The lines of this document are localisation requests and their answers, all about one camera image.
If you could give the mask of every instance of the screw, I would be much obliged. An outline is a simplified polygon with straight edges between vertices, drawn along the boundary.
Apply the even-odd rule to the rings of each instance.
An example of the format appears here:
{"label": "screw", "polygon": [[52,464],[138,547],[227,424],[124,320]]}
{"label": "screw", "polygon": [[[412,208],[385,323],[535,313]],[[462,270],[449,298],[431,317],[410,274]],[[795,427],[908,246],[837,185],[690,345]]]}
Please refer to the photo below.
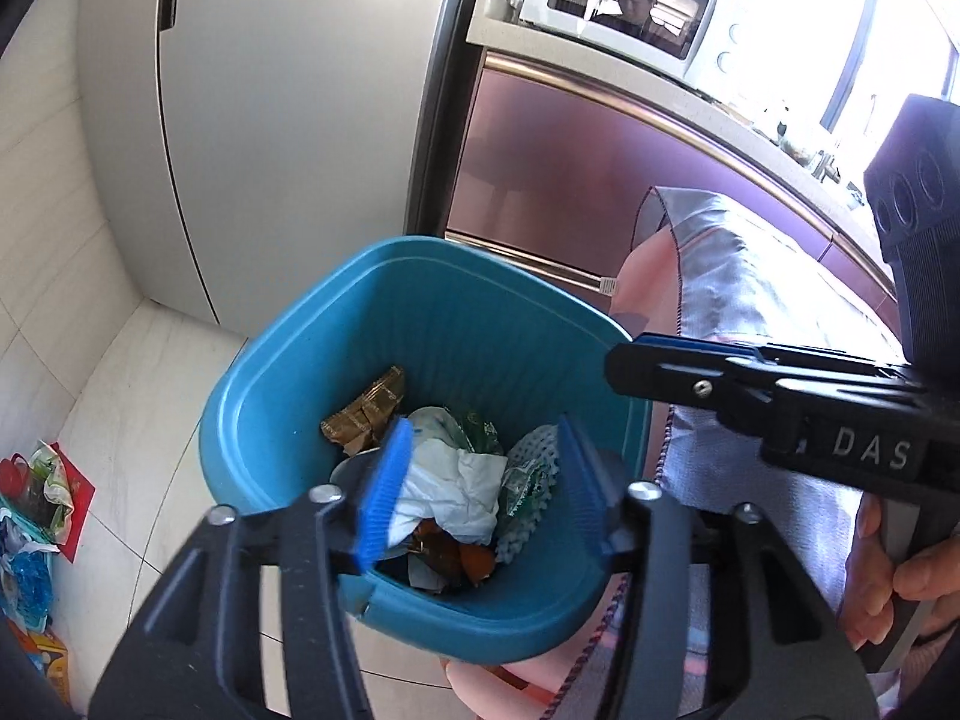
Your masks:
{"label": "screw", "polygon": [[656,501],[664,495],[661,487],[653,482],[632,482],[630,487],[627,487],[627,493],[637,501]]}
{"label": "screw", "polygon": [[733,516],[747,525],[757,525],[757,523],[763,521],[763,512],[760,507],[754,506],[752,503],[740,504],[736,507]]}
{"label": "screw", "polygon": [[309,495],[314,503],[336,503],[344,497],[344,492],[337,485],[317,485]]}
{"label": "screw", "polygon": [[206,521],[211,525],[229,525],[237,519],[237,511],[232,506],[214,506],[206,513]]}
{"label": "screw", "polygon": [[713,384],[710,384],[707,379],[701,379],[699,382],[696,382],[693,385],[693,394],[695,394],[700,399],[708,398],[713,393]]}

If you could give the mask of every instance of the microwave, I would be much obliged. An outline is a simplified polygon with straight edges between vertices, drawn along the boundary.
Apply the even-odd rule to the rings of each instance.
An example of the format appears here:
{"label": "microwave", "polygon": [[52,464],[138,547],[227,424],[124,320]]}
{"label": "microwave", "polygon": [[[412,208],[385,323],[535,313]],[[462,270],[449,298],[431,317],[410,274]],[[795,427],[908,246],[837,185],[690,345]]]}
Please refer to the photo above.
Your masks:
{"label": "microwave", "polygon": [[524,0],[520,20],[726,103],[744,37],[738,14],[736,0]]}

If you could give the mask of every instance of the tile floor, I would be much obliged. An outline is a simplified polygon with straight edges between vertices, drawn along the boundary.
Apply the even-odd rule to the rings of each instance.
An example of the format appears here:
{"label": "tile floor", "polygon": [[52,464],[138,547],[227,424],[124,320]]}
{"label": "tile floor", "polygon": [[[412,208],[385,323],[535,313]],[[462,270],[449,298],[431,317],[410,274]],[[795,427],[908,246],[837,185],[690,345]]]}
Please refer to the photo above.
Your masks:
{"label": "tile floor", "polygon": [[[213,503],[200,473],[197,422],[242,344],[145,300],[67,418],[61,446],[97,488],[76,562],[58,560],[54,573],[54,625],[70,649],[80,712],[131,615]],[[268,706],[288,713],[277,572],[265,572],[263,584]],[[436,656],[350,624],[376,720],[473,720]]]}

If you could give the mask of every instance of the white countertop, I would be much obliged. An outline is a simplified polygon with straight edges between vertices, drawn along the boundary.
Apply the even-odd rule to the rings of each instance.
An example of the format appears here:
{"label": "white countertop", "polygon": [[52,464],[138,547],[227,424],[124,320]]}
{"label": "white countertop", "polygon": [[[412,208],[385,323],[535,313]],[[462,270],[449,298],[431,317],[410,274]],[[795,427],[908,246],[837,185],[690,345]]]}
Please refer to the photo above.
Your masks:
{"label": "white countertop", "polygon": [[768,140],[707,100],[630,62],[549,32],[502,20],[507,15],[506,8],[503,0],[477,0],[467,42],[591,79],[707,135],[805,202],[829,228],[840,231],[878,266],[889,279],[888,289],[892,288],[892,272],[880,255],[875,230],[862,225],[810,172]]}

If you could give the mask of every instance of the blue plastic bin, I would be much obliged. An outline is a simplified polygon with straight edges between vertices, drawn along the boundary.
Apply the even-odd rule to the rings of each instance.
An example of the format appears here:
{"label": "blue plastic bin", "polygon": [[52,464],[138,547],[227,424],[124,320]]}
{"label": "blue plastic bin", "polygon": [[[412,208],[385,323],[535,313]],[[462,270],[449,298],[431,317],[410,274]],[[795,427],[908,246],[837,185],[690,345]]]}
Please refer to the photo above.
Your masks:
{"label": "blue plastic bin", "polygon": [[[319,424],[392,364],[403,410],[471,405],[505,447],[561,413],[636,470],[650,407],[613,393],[606,352],[630,338],[611,319],[487,255],[435,238],[359,254],[252,341],[210,395],[203,474],[241,512],[285,506],[328,479],[342,450]],[[586,621],[605,577],[573,524],[563,474],[517,559],[478,589],[431,597],[376,572],[344,577],[344,606],[371,627],[476,664],[531,658]]]}

